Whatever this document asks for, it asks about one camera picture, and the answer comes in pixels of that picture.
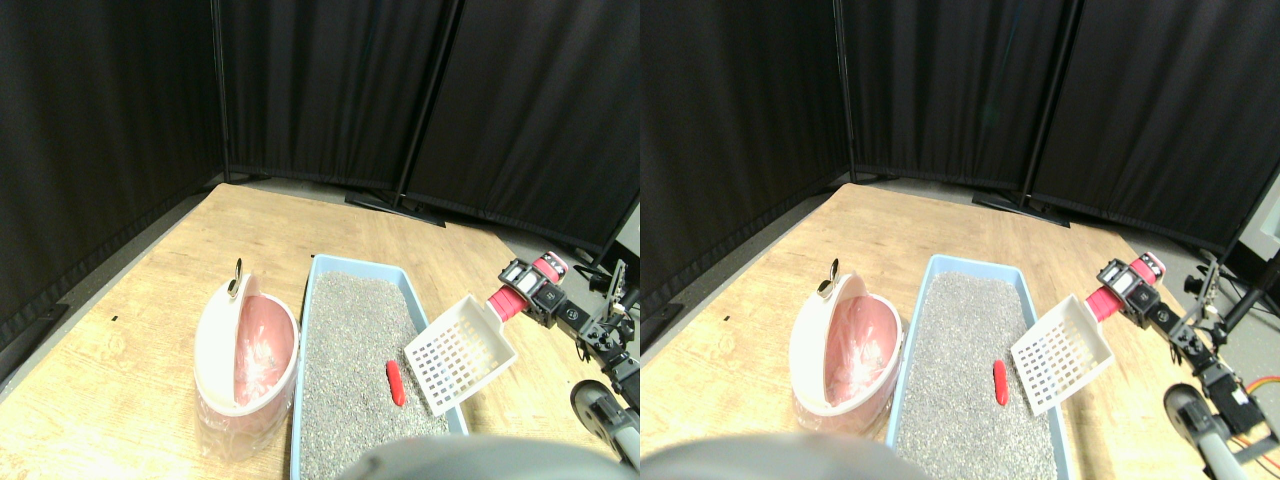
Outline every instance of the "red object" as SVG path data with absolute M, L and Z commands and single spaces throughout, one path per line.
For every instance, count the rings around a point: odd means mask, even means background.
M 1000 404 L 1009 403 L 1009 379 L 1005 374 L 1005 361 L 997 360 L 996 365 L 992 366 L 996 376 L 996 402 Z
M 399 364 L 394 360 L 387 362 L 387 380 L 392 383 L 392 402 L 397 407 L 404 406 L 404 383 L 399 379 Z
M 568 264 L 561 260 L 561 257 L 554 252 L 547 252 L 547 255 L 550 255 L 552 259 L 561 265 L 561 268 L 567 268 Z M 538 260 L 534 260 L 534 266 L 540 270 L 543 275 L 547 275 L 552 283 L 559 284 L 559 273 L 557 273 L 556 268 L 548 264 L 547 260 L 538 257 Z M 502 321 L 507 321 L 512 316 L 516 316 L 516 314 L 525 310 L 525 307 L 529 306 L 529 302 L 526 302 L 525 297 L 521 297 L 516 289 L 503 285 L 498 289 L 498 292 L 494 292 L 494 294 L 489 297 L 489 305 L 492 305 L 493 310 L 498 312 L 498 317 L 502 319 Z
M 1147 253 L 1147 256 L 1155 260 L 1158 264 L 1157 266 L 1164 270 L 1165 265 L 1160 264 L 1158 259 L 1151 253 Z M 1134 259 L 1129 266 L 1138 273 L 1138 276 L 1147 280 L 1148 284 L 1156 284 L 1156 273 L 1151 271 L 1151 268 L 1147 266 L 1147 262 L 1142 261 L 1142 259 Z M 1120 297 L 1116 297 L 1115 293 L 1111 293 L 1111 291 L 1106 287 L 1093 291 L 1093 293 L 1089 294 L 1089 298 L 1085 298 L 1085 302 L 1089 305 L 1093 317 L 1098 319 L 1098 323 L 1102 323 L 1102 320 L 1106 320 L 1108 316 L 1124 307 L 1124 301 L 1121 301 Z

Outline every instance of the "litter scoop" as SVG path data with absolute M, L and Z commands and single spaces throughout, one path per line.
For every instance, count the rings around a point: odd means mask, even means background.
M 1165 273 L 1164 264 L 1151 253 L 1134 260 L 1130 268 L 1126 274 L 1137 273 L 1152 285 L 1158 284 Z M 1108 274 L 1117 273 L 1103 270 L 1098 279 L 1114 284 L 1114 278 L 1105 279 Z M 1123 302 L 1108 287 L 1093 292 L 1087 302 L 1071 294 L 1014 343 L 1014 366 L 1033 413 L 1044 413 L 1062 403 L 1115 362 L 1115 353 L 1098 323 L 1120 306 Z
M 539 259 L 534 265 L 544 274 L 550 271 L 547 276 L 558 283 L 564 262 L 559 261 L 559 270 L 543 269 L 539 262 L 548 262 Z M 516 362 L 516 349 L 502 335 L 502 326 L 524 310 L 524 305 L 517 293 L 508 291 L 509 287 L 503 287 L 484 305 L 468 294 L 404 347 L 404 358 L 426 396 L 431 415 L 444 415 L 471 398 Z

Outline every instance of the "gray floor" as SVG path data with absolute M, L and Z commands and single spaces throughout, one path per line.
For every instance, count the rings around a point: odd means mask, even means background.
M 220 178 L 221 177 L 219 175 L 218 178 L 210 180 L 210 186 L 215 184 Z M 246 183 L 244 186 L 294 197 L 346 205 L 343 198 L 346 198 L 347 191 L 323 183 L 271 178 Z M 78 283 L 65 296 L 63 296 L 63 298 L 59 300 L 59 303 L 69 305 L 70 310 L 58 326 L 52 329 L 52 333 L 41 343 L 31 358 L 28 358 L 27 362 L 15 370 L 8 379 L 4 379 L 4 381 L 0 383 L 0 401 L 4 401 L 4 398 L 9 396 L 13 387 L 17 387 L 27 372 L 29 372 L 31 369 L 49 353 L 49 349 L 52 348 L 52 346 L 56 344 L 58 340 L 60 340 L 67 332 L 70 330 L 77 321 L 79 321 L 81 317 L 84 316 L 84 314 L 102 297 L 102 294 L 106 293 L 108 289 L 115 285 L 120 278 L 123 278 L 124 274 L 142 259 L 143 255 L 146 255 L 161 238 L 164 238 L 164 236 L 168 234 L 169 230 L 192 209 L 195 209 L 196 205 L 200 205 L 206 196 L 207 193 L 196 195 L 178 204 L 178 206 L 169 210 L 141 234 L 125 243 L 124 247 L 111 255 L 105 262 L 102 262 L 101 266 L 90 273 L 84 280 Z M 480 220 L 460 220 L 452 216 L 449 218 L 449 223 L 493 232 L 520 259 L 535 259 L 543 255 L 543 252 L 557 251 L 561 252 L 561 257 L 570 264 L 571 269 L 573 265 L 580 264 L 579 259 L 572 255 L 564 255 L 562 248 L 556 244 L 524 230 L 483 223 Z M 494 271 L 493 274 L 497 276 L 498 271 Z M 599 293 L 590 292 L 586 279 L 577 273 L 571 273 L 566 276 L 561 287 L 566 291 L 566 293 L 568 293 L 570 298 L 572 298 L 575 303 L 586 308 L 586 311 L 598 312 L 604 308 L 604 298 Z M 488 293 L 485 292 L 475 293 L 484 293 L 485 297 L 488 297 Z M 568 337 L 564 338 L 564 342 L 570 342 Z
M 847 180 L 847 177 L 841 178 L 835 184 L 846 183 Z M 906 178 L 874 183 L 872 187 L 963 205 L 972 205 L 975 192 L 968 187 Z M 648 364 L 658 355 L 660 348 L 669 343 L 671 338 L 678 334 L 680 329 L 705 308 L 721 291 L 746 271 L 773 243 L 827 201 L 828 197 L 831 197 L 831 193 L 814 196 L 803 201 L 733 250 L 727 257 L 717 262 L 703 276 L 672 298 L 672 302 L 684 303 L 686 310 L 681 314 L 676 326 L 663 335 L 654 344 L 654 348 L 650 348 L 641 356 L 641 364 Z M 1194 302 L 1194 297 L 1184 293 L 1181 288 L 1183 279 L 1187 275 L 1194 274 L 1199 276 L 1196 266 L 1202 265 L 1202 262 L 1194 255 L 1172 241 L 1153 233 L 1103 221 L 1085 220 L 1084 223 L 1120 233 L 1133 250 L 1139 253 L 1147 251 L 1156 253 L 1169 269 L 1169 273 L 1165 275 L 1166 287 L 1172 292 L 1178 303 L 1189 307 Z M 1230 285 L 1222 282 L 1216 306 L 1220 311 L 1226 312 L 1238 298 L 1239 296 L 1231 291 Z M 1280 355 L 1277 353 L 1280 353 L 1280 320 L 1275 315 L 1254 311 L 1231 333 L 1230 343 L 1222 348 L 1221 357 L 1230 362 L 1242 379 L 1252 381 L 1265 375 L 1280 375 Z M 1258 402 L 1262 403 L 1263 411 L 1267 412 L 1268 417 L 1280 419 L 1280 388 L 1260 390 Z

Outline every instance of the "black cable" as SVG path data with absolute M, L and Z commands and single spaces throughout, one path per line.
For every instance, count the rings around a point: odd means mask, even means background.
M 1226 279 L 1226 283 L 1231 285 L 1231 289 L 1233 289 L 1233 291 L 1235 291 L 1235 297 L 1236 297 L 1236 298 L 1242 298 L 1242 300 L 1244 298 L 1244 293 L 1242 293 L 1242 292 L 1240 292 L 1240 288 L 1235 285 L 1235 282 L 1238 282 L 1236 279 L 1231 279 L 1231 278 L 1226 278 L 1226 276 L 1219 276 L 1219 278 L 1224 278 L 1224 279 Z M 1260 312 L 1263 312 L 1263 314 L 1270 314 L 1270 315 L 1275 315 L 1275 316 L 1280 317 L 1280 314 L 1276 314 L 1275 311 L 1271 311 L 1271 310 L 1270 310 L 1270 302 L 1265 302 L 1265 303 L 1267 305 L 1267 307 L 1268 307 L 1268 308 L 1260 308 L 1258 306 L 1256 306 L 1256 305 L 1254 305 L 1254 306 L 1253 306 L 1252 308 L 1249 308 L 1249 310 L 1257 310 L 1257 311 L 1260 311 Z
M 1244 449 L 1244 444 L 1240 443 L 1240 440 L 1236 440 L 1236 439 L 1233 438 L 1231 443 L 1234 443 L 1236 447 L 1240 447 L 1242 451 Z M 1280 475 L 1277 475 L 1276 472 L 1271 471 L 1271 468 L 1268 468 L 1266 463 L 1262 463 L 1262 457 L 1254 458 L 1253 461 L 1258 462 L 1258 466 L 1262 467 L 1262 471 L 1266 471 L 1271 476 L 1274 476 L 1276 479 L 1280 479 Z

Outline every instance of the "plastic bag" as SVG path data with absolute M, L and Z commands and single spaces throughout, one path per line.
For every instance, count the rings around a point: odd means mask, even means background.
M 824 365 L 827 402 L 831 404 L 851 401 L 872 388 L 893 355 L 893 344 L 883 344 L 886 339 L 877 332 L 883 325 L 865 319 L 868 308 L 877 306 L 878 302 L 868 296 L 836 305 L 827 334 Z
M 205 457 L 225 461 L 251 457 L 275 439 L 293 403 L 297 324 L 279 300 L 256 294 L 255 280 L 246 282 L 241 292 L 244 297 L 234 344 L 227 346 L 234 348 L 234 353 L 220 357 L 234 362 L 234 369 L 230 370 L 233 392 L 228 392 L 230 398 L 214 404 L 211 402 L 215 401 L 207 398 L 206 392 L 201 390 L 201 383 L 196 381 L 197 436 L 200 452 Z M 210 305 L 225 303 L 229 298 L 225 293 L 215 293 Z M 207 317 L 201 321 L 228 321 L 225 314 L 224 310 L 206 310 Z

